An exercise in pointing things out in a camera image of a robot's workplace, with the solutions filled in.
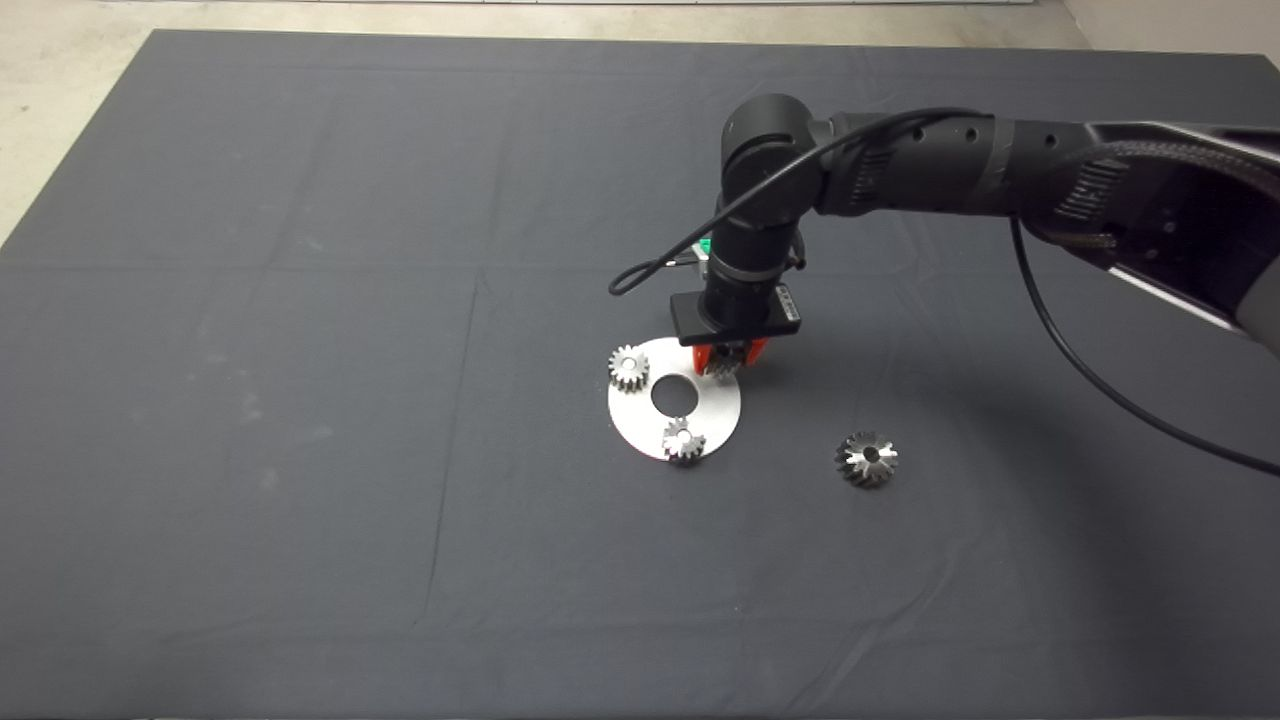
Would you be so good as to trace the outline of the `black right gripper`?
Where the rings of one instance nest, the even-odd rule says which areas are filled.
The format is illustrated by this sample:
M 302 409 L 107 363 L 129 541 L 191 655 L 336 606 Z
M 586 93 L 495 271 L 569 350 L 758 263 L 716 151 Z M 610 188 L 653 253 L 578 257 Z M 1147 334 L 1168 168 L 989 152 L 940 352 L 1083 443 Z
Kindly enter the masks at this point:
M 800 311 L 781 282 L 788 263 L 746 272 L 710 255 L 705 266 L 701 290 L 669 299 L 675 337 L 682 346 L 692 346 L 695 373 L 707 372 L 713 354 L 710 345 L 748 342 L 742 364 L 753 366 L 768 338 L 799 332 Z

